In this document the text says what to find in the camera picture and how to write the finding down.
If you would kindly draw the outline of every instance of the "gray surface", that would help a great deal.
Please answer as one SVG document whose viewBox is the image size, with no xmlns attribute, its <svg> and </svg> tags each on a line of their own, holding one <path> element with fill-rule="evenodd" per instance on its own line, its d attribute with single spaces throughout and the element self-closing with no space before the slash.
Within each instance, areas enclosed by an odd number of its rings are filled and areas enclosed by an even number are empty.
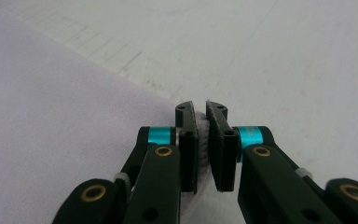
<svg viewBox="0 0 358 224">
<path fill-rule="evenodd" d="M 113 179 L 141 126 L 174 104 L 0 12 L 0 223 L 50 223 L 69 193 Z"/>
</svg>

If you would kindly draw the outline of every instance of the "black plastic part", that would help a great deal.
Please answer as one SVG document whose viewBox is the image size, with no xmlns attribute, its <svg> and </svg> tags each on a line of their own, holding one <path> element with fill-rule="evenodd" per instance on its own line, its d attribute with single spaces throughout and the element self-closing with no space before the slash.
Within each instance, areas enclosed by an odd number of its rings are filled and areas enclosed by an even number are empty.
<svg viewBox="0 0 358 224">
<path fill-rule="evenodd" d="M 239 138 L 238 138 L 238 143 L 237 143 L 237 163 L 241 162 L 241 158 L 242 158 L 242 142 L 241 142 L 241 133 L 240 130 L 238 129 L 238 127 L 232 127 L 232 129 L 238 133 Z"/>
<path fill-rule="evenodd" d="M 141 127 L 138 132 L 135 148 L 121 169 L 122 173 L 126 173 L 130 177 L 131 186 L 133 187 L 144 162 L 145 153 L 148 148 L 150 127 Z"/>
<path fill-rule="evenodd" d="M 175 108 L 175 125 L 179 132 L 182 191 L 197 193 L 199 134 L 191 101 Z"/>
<path fill-rule="evenodd" d="M 214 183 L 219 191 L 234 190 L 235 169 L 240 136 L 227 123 L 227 108 L 206 102 L 206 118 L 210 122 L 208 154 Z"/>
<path fill-rule="evenodd" d="M 330 180 L 324 192 L 324 200 L 343 223 L 358 223 L 357 181 L 347 178 Z"/>
<path fill-rule="evenodd" d="M 104 186 L 105 194 L 94 202 L 82 200 L 82 193 L 91 186 Z M 126 207 L 126 191 L 122 180 L 112 183 L 91 179 L 77 186 L 62 204 L 53 224 L 119 223 Z"/>
<path fill-rule="evenodd" d="M 281 150 L 277 144 L 275 143 L 274 140 L 274 136 L 272 135 L 271 130 L 266 127 L 266 126 L 258 126 L 258 128 L 260 129 L 261 134 L 263 135 L 263 142 L 264 145 L 270 146 L 270 147 L 274 147 L 275 150 L 277 150 L 281 156 L 283 156 L 283 158 L 286 160 L 286 162 L 288 162 L 290 164 L 290 166 L 296 170 L 298 169 L 298 165 L 292 161 L 292 159 L 290 159 L 290 157 L 288 157 L 283 150 Z M 324 191 L 315 183 L 313 182 L 313 180 L 311 178 L 309 178 L 308 176 L 303 177 L 303 180 L 312 188 L 312 190 L 319 196 L 319 197 L 323 197 Z"/>
<path fill-rule="evenodd" d="M 159 156 L 156 149 L 160 147 L 169 148 L 172 154 Z M 179 223 L 180 192 L 179 149 L 170 145 L 149 148 L 123 224 Z"/>
<path fill-rule="evenodd" d="M 259 156 L 254 147 L 270 155 Z M 245 149 L 238 200 L 250 224 L 341 223 L 275 147 Z"/>
<path fill-rule="evenodd" d="M 170 142 L 171 146 L 175 146 L 176 145 L 176 127 L 171 127 L 171 142 Z"/>
</svg>

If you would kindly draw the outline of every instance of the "screw hole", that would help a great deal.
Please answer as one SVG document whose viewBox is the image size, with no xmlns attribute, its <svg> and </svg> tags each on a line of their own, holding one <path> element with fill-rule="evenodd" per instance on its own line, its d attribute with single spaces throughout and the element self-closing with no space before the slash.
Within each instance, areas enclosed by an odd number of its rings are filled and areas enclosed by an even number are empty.
<svg viewBox="0 0 358 224">
<path fill-rule="evenodd" d="M 169 147 L 158 147 L 156 148 L 155 153 L 160 157 L 166 157 L 172 154 L 172 149 Z"/>
<path fill-rule="evenodd" d="M 254 147 L 253 149 L 254 154 L 261 157 L 268 157 L 271 155 L 271 151 L 264 147 Z"/>
<path fill-rule="evenodd" d="M 339 186 L 339 189 L 347 196 L 355 201 L 358 201 L 358 187 L 352 184 L 343 184 Z"/>
<path fill-rule="evenodd" d="M 309 221 L 318 222 L 321 220 L 321 217 L 313 210 L 304 209 L 302 215 Z"/>
<path fill-rule="evenodd" d="M 92 203 L 100 200 L 105 193 L 106 188 L 103 185 L 93 185 L 83 190 L 80 198 L 85 203 Z"/>
<path fill-rule="evenodd" d="M 158 211 L 154 208 L 148 208 L 142 213 L 145 221 L 154 221 L 158 218 Z"/>
</svg>

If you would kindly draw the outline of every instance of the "small white object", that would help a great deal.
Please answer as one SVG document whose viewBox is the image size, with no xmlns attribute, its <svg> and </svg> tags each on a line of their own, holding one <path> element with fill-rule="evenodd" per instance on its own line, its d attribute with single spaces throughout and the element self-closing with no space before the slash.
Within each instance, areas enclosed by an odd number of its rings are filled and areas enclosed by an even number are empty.
<svg viewBox="0 0 358 224">
<path fill-rule="evenodd" d="M 313 179 L 313 175 L 310 171 L 308 171 L 306 168 L 300 167 L 296 169 L 296 173 L 301 177 L 304 178 L 305 176 L 309 176 L 311 179 Z"/>
<path fill-rule="evenodd" d="M 175 146 L 179 148 L 179 132 L 182 131 L 182 128 L 176 128 L 176 138 L 175 138 Z"/>
<path fill-rule="evenodd" d="M 124 184 L 126 185 L 126 194 L 127 194 L 127 201 L 130 199 L 131 196 L 131 181 L 130 177 L 126 173 L 117 173 L 115 175 L 115 178 L 113 179 L 113 182 L 115 182 L 117 179 L 121 179 L 124 181 Z"/>
</svg>

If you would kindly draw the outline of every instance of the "teal marker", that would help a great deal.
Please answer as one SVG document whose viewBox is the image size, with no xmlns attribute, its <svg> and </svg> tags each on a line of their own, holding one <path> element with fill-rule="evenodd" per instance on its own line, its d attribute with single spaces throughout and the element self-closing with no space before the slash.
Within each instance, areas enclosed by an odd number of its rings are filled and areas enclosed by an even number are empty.
<svg viewBox="0 0 358 224">
<path fill-rule="evenodd" d="M 246 147 L 252 144 L 263 144 L 263 134 L 261 134 L 260 129 L 257 126 L 240 126 L 237 127 L 238 131 L 240 131 L 241 137 L 241 160 L 243 161 L 243 153 Z"/>
<path fill-rule="evenodd" d="M 149 144 L 169 145 L 171 142 L 171 127 L 150 127 Z"/>
</svg>

